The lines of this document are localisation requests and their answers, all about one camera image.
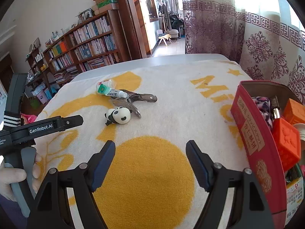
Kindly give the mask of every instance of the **pink trash can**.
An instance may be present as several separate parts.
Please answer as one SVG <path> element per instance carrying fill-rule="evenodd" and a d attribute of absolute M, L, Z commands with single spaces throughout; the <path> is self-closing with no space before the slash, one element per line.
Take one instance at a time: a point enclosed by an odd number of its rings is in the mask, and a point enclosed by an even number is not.
<path fill-rule="evenodd" d="M 47 95 L 45 94 L 44 90 L 41 90 L 39 92 L 39 94 L 37 95 L 37 98 L 39 99 L 39 101 L 42 103 L 42 104 L 45 104 L 47 101 L 48 101 L 48 97 Z"/>

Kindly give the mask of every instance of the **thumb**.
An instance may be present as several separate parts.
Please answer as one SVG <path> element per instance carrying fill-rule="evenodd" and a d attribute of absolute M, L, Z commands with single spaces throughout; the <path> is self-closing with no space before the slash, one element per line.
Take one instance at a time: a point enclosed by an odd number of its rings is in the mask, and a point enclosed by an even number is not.
<path fill-rule="evenodd" d="M 0 183 L 9 185 L 11 183 L 19 183 L 26 178 L 26 172 L 23 169 L 3 168 L 0 171 Z"/>

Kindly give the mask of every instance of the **metal screw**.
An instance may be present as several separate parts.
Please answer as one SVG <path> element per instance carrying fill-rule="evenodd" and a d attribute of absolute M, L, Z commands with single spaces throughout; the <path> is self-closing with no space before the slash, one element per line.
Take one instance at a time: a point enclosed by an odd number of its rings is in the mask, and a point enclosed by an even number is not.
<path fill-rule="evenodd" d="M 88 165 L 86 163 L 82 163 L 79 165 L 80 169 L 86 169 L 88 167 Z"/>
<path fill-rule="evenodd" d="M 49 173 L 50 173 L 50 174 L 54 174 L 55 172 L 56 172 L 56 169 L 55 169 L 55 168 L 52 168 L 52 169 L 49 170 Z"/>
<path fill-rule="evenodd" d="M 221 169 L 222 168 L 222 164 L 214 163 L 214 167 L 217 168 L 217 169 Z"/>
<path fill-rule="evenodd" d="M 252 174 L 252 170 L 249 169 L 249 168 L 245 168 L 245 169 L 244 169 L 244 172 L 245 172 L 246 174 L 248 174 L 248 175 Z"/>

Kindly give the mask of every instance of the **panda figurine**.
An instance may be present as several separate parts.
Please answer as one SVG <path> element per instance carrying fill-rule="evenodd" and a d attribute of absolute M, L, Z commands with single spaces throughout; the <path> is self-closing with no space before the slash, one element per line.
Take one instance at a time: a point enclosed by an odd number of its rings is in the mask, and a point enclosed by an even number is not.
<path fill-rule="evenodd" d="M 105 117 L 107 122 L 105 123 L 106 126 L 110 124 L 126 124 L 130 121 L 132 110 L 129 110 L 125 107 L 118 107 L 117 109 L 111 108 L 105 113 Z"/>

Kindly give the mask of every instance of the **red-orange block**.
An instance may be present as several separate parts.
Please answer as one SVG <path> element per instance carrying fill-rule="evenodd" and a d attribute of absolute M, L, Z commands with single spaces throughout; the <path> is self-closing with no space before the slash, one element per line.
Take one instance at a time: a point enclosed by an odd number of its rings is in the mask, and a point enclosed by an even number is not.
<path fill-rule="evenodd" d="M 291 125 L 305 123 L 305 106 L 289 98 L 283 116 Z"/>
<path fill-rule="evenodd" d="M 285 172 L 301 159 L 299 131 L 283 118 L 279 118 L 273 122 L 272 135 Z"/>

